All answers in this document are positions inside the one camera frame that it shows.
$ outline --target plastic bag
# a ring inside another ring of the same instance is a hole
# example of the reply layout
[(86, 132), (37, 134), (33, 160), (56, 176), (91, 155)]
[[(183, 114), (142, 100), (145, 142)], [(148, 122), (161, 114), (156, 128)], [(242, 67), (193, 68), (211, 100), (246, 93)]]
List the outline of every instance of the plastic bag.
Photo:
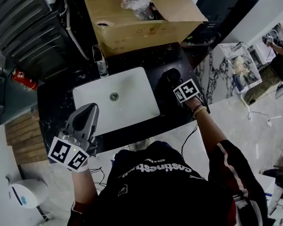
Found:
[(122, 8), (132, 9), (139, 20), (153, 20), (154, 15), (149, 9), (151, 0), (123, 0)]

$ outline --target hand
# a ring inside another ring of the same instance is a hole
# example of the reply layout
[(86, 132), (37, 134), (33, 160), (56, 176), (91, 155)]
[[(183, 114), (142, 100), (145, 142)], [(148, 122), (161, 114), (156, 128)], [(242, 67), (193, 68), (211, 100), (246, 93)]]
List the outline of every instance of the hand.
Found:
[(192, 111), (194, 111), (197, 106), (201, 105), (201, 102), (196, 97), (187, 100), (185, 103)]
[(274, 43), (271, 43), (271, 42), (268, 42), (268, 43), (267, 43), (267, 46), (268, 46), (268, 47), (271, 47), (271, 48), (272, 48), (273, 45), (274, 45)]

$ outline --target red sleeve stripe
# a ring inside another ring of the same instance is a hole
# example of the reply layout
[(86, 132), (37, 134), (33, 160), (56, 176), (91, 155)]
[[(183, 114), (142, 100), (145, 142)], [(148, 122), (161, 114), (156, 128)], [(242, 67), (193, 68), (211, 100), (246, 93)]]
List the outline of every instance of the red sleeve stripe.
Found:
[(249, 192), (247, 191), (246, 188), (244, 188), (243, 183), (238, 176), (238, 173), (236, 172), (235, 168), (232, 165), (229, 165), (228, 162), (227, 162), (228, 154), (227, 154), (226, 150), (223, 148), (223, 146), (220, 143), (218, 143), (217, 146), (220, 148), (220, 150), (224, 154), (224, 156), (225, 156), (224, 164), (232, 172), (234, 178), (236, 179), (239, 190), (243, 193), (243, 196), (245, 198), (248, 198)]

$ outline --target wooden floor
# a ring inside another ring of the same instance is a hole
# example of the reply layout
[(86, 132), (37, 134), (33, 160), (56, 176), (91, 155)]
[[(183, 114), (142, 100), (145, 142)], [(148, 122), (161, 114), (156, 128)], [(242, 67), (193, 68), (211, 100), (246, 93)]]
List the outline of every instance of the wooden floor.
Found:
[(17, 165), (47, 160), (37, 110), (26, 113), (5, 126), (7, 144), (12, 146)]

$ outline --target cable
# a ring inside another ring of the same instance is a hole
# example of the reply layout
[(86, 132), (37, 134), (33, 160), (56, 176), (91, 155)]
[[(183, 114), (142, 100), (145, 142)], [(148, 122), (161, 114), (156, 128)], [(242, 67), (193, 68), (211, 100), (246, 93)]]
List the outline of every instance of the cable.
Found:
[(52, 212), (50, 212), (50, 213), (47, 213), (47, 214), (41, 214), (41, 216), (47, 216), (47, 215), (49, 215), (49, 214), (52, 214), (52, 213), (54, 213), (54, 212), (64, 212), (64, 213), (70, 213), (70, 211), (52, 211)]
[(64, 12), (60, 13), (60, 16), (64, 15), (66, 13), (66, 11), (67, 11), (68, 6), (67, 6), (67, 3), (65, 1), (66, 0), (64, 0), (64, 4), (65, 4), (64, 8), (65, 8), (65, 10), (64, 10)]
[(269, 56), (270, 56), (270, 52), (272, 51), (272, 47), (270, 48), (270, 50), (269, 50), (269, 53), (268, 53), (268, 56), (267, 56), (267, 59), (266, 59), (266, 62), (268, 62), (268, 58), (269, 58)]
[(251, 119), (251, 114), (252, 113), (257, 113), (257, 114), (261, 114), (261, 115), (267, 115), (268, 116), (268, 121), (270, 121), (270, 118), (269, 118), (269, 115), (268, 114), (264, 114), (264, 113), (261, 113), (261, 112), (256, 112), (256, 111), (250, 111), (247, 115), (247, 119)]
[(270, 95), (271, 93), (276, 92), (282, 84), (283, 84), (283, 81), (282, 81), (282, 82), (278, 85), (277, 89), (275, 89), (274, 91), (269, 92), (268, 94), (266, 94), (266, 95), (264, 95), (264, 96), (260, 97), (260, 98), (259, 98), (259, 99), (257, 99), (256, 101), (258, 101), (258, 100), (260, 100), (260, 99), (264, 98), (265, 96)]
[(67, 0), (64, 0), (64, 2), (65, 2), (65, 6), (67, 6), (67, 10), (66, 10), (66, 30), (67, 30), (70, 38), (72, 39), (72, 41), (75, 43), (75, 45), (78, 48), (78, 50), (81, 52), (82, 56), (86, 60), (89, 60), (89, 58), (86, 56), (86, 54), (84, 53), (83, 49), (81, 48), (80, 44), (78, 43), (78, 41), (76, 40), (74, 34), (71, 31), (71, 26), (70, 26), (70, 9), (69, 9), (69, 6), (67, 4)]
[[(187, 142), (187, 140), (189, 139), (189, 137), (190, 137), (191, 135), (193, 135), (193, 133), (194, 133), (195, 131), (197, 131), (197, 128), (198, 128), (198, 124), (196, 124), (196, 126), (195, 126), (194, 130), (192, 131), (192, 133), (186, 138), (184, 144)], [(182, 156), (182, 157), (183, 157), (183, 146), (181, 147), (181, 156)]]
[(97, 168), (97, 169), (90, 169), (90, 173), (91, 173), (91, 174), (92, 174), (92, 173), (99, 172), (99, 171), (102, 172), (103, 178), (102, 178), (102, 180), (101, 180), (99, 183), (95, 183), (95, 184), (99, 184), (99, 185), (102, 186), (102, 187), (106, 187), (107, 184), (106, 184), (106, 183), (103, 183), (103, 181), (104, 181), (106, 175), (105, 175), (105, 173), (104, 173), (102, 167)]
[(258, 101), (258, 100), (260, 100), (260, 99), (264, 98), (265, 96), (268, 96), (268, 95), (269, 95), (269, 94), (271, 94), (271, 93), (276, 92), (276, 91), (277, 91), (277, 89), (275, 89), (274, 91), (272, 91), (272, 92), (268, 93), (267, 95), (264, 95), (264, 96), (260, 97), (259, 99), (256, 99), (256, 101)]

